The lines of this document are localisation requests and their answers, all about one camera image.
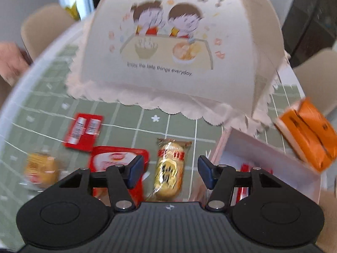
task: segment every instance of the clear plastic wrapper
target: clear plastic wrapper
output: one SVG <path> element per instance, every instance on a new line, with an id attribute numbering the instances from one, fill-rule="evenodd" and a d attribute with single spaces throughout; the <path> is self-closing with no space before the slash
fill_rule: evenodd
<path id="1" fill-rule="evenodd" d="M 153 193 L 147 201 L 174 201 L 181 191 L 185 159 L 192 142 L 158 139 Z"/>
<path id="2" fill-rule="evenodd" d="M 42 192 L 69 174 L 65 170 L 67 160 L 65 153 L 52 151 L 47 146 L 35 148 L 33 152 L 28 153 L 24 179 L 20 184 L 28 190 Z"/>

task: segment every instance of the red candy wrapper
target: red candy wrapper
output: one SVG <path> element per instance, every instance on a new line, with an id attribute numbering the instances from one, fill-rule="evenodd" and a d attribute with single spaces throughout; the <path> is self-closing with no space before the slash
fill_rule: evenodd
<path id="1" fill-rule="evenodd" d="M 149 161 L 149 152 L 144 149 L 114 147 L 114 146 L 97 146 L 91 153 L 89 168 L 91 172 L 105 171 L 109 166 L 122 164 L 128 165 L 137 155 L 144 157 L 144 170 L 147 168 Z M 134 189 L 130 189 L 129 193 L 134 200 L 135 205 L 139 205 L 144 200 L 143 185 L 140 179 Z M 101 198 L 107 196 L 107 189 L 94 188 L 93 196 Z"/>
<path id="2" fill-rule="evenodd" d="M 65 137 L 65 147 L 91 152 L 102 121 L 103 116 L 78 113 Z"/>
<path id="3" fill-rule="evenodd" d="M 249 165 L 243 164 L 240 169 L 241 172 L 249 172 Z M 248 196 L 248 187 L 239 187 L 236 196 L 236 203 Z"/>

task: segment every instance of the barcode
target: barcode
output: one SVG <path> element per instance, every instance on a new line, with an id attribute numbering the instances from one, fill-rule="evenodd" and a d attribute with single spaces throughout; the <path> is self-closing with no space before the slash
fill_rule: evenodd
<path id="1" fill-rule="evenodd" d="M 101 121 L 97 119 L 91 119 L 87 128 L 86 134 L 96 135 Z"/>
<path id="2" fill-rule="evenodd" d="M 70 137 L 68 139 L 68 143 L 76 145 L 79 142 L 81 135 L 83 134 L 83 129 L 85 125 L 86 119 L 79 117 L 72 129 Z"/>

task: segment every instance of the beige chair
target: beige chair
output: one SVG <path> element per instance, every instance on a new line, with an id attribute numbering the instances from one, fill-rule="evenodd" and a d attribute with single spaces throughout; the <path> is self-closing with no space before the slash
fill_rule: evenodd
<path id="1" fill-rule="evenodd" d="M 324 115 L 337 106 L 337 52 L 326 48 L 294 69 L 303 91 Z"/>
<path id="2" fill-rule="evenodd" d="M 337 253 L 337 199 L 335 193 L 321 190 L 319 205 L 324 212 L 325 222 L 316 245 L 325 253 Z"/>
<path id="3" fill-rule="evenodd" d="M 74 23 L 59 4 L 46 5 L 30 15 L 21 26 L 21 37 L 32 60 Z"/>

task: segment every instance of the cartoon girl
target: cartoon girl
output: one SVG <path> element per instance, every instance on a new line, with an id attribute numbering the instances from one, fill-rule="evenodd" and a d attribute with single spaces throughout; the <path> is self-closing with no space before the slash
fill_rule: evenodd
<path id="1" fill-rule="evenodd" d="M 137 25 L 136 35 L 157 35 L 165 25 L 161 0 L 146 1 L 131 7 L 134 12 L 134 23 Z"/>

